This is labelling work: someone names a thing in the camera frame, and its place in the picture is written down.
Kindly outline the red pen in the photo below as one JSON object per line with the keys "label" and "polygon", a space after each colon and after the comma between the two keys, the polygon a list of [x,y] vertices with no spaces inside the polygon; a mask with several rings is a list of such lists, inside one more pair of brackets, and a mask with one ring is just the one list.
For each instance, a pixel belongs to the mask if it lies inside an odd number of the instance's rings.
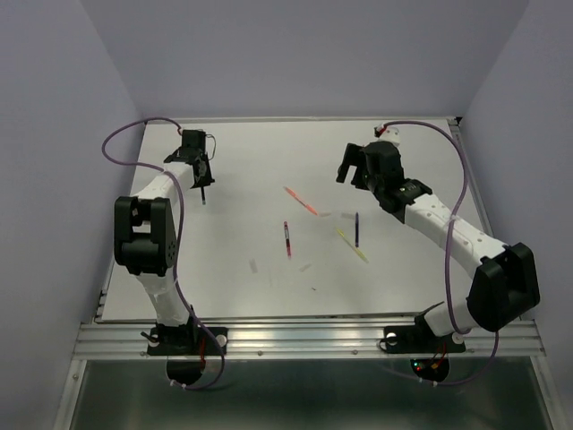
{"label": "red pen", "polygon": [[290,241],[290,233],[289,233],[289,226],[287,221],[283,222],[283,229],[284,229],[284,236],[286,242],[286,255],[287,258],[290,260],[292,258],[292,248],[291,248],[291,241]]}

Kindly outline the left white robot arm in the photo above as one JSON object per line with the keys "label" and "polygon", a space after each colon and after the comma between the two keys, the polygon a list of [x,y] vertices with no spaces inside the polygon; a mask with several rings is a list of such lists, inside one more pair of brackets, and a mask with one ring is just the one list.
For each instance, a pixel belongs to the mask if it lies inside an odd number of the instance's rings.
{"label": "left white robot arm", "polygon": [[174,347],[193,351],[199,328],[191,306],[176,286],[175,264],[184,224],[184,192],[214,183],[207,141],[215,137],[203,130],[183,130],[181,144],[157,174],[138,193],[120,196],[114,205],[115,262],[127,269],[144,288],[156,312],[155,327],[143,337],[153,348]]}

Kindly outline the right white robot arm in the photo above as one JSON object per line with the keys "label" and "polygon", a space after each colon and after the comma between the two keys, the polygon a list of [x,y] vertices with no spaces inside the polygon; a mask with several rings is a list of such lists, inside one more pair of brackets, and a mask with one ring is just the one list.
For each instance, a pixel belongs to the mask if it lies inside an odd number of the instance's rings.
{"label": "right white robot arm", "polygon": [[405,333],[397,334],[397,345],[413,341],[419,348],[432,349],[454,331],[496,332],[539,305],[532,250],[487,236],[455,215],[429,186],[405,177],[394,143],[349,143],[338,168],[339,183],[350,168],[355,169],[355,188],[371,192],[384,211],[429,238],[471,278],[467,297],[447,298],[418,314]]}

